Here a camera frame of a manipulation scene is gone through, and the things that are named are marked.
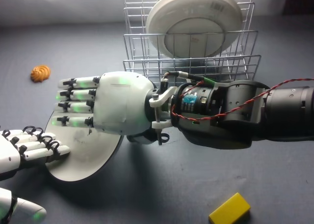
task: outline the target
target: white robotic hand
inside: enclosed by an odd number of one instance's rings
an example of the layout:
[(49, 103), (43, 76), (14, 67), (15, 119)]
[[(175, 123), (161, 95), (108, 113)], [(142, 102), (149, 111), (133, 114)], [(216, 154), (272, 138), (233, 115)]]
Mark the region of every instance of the white robotic hand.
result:
[(0, 181), (21, 169), (50, 163), (69, 153), (69, 147), (39, 127), (0, 131)]
[(88, 117), (55, 117), (52, 124), (70, 127), (95, 127), (106, 133), (138, 135), (151, 127), (154, 110), (147, 95), (154, 84), (137, 73), (110, 72), (101, 77), (64, 79), (57, 94), (55, 111), (89, 113)]
[(11, 191), (0, 188), (0, 223), (33, 224), (46, 217), (46, 210), (32, 202), (14, 196)]

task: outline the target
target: screw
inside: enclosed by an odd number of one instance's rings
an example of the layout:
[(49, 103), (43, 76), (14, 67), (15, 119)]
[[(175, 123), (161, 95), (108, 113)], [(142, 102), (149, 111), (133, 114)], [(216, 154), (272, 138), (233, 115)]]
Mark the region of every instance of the screw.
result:
[(152, 97), (153, 97), (153, 100), (157, 100), (159, 98), (159, 95), (158, 94), (153, 94)]

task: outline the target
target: robotic arm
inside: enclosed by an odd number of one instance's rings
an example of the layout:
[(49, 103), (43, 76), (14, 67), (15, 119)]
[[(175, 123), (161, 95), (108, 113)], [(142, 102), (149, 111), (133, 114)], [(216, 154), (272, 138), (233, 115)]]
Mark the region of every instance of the robotic arm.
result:
[[(24, 168), (63, 159), (69, 147), (55, 140), (52, 133), (33, 126), (23, 130), (0, 131), (0, 180), (11, 178)], [(46, 210), (32, 202), (14, 196), (0, 188), (0, 223), (39, 223)]]
[[(168, 78), (194, 82), (168, 87)], [(192, 143), (219, 148), (250, 147), (253, 140), (313, 140), (314, 87), (277, 89), (248, 80), (218, 83), (185, 72), (167, 72), (160, 88), (137, 73), (66, 79), (55, 110), (89, 112), (90, 117), (57, 117), (60, 126), (95, 127), (130, 141), (159, 144), (177, 127)]]

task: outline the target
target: white wall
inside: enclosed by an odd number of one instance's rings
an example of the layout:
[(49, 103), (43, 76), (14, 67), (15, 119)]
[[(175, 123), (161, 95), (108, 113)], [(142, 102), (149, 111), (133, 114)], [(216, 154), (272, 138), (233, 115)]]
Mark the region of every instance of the white wall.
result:
[[(253, 0), (255, 15), (278, 15), (285, 0)], [(0, 26), (124, 21), (123, 0), (0, 0)]]

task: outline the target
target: blue sticker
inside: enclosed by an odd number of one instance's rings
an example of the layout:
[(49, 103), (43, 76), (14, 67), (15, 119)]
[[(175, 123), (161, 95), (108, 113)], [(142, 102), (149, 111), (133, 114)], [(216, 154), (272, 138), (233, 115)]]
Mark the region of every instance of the blue sticker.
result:
[(183, 103), (195, 103), (197, 96), (196, 95), (186, 95), (183, 98)]

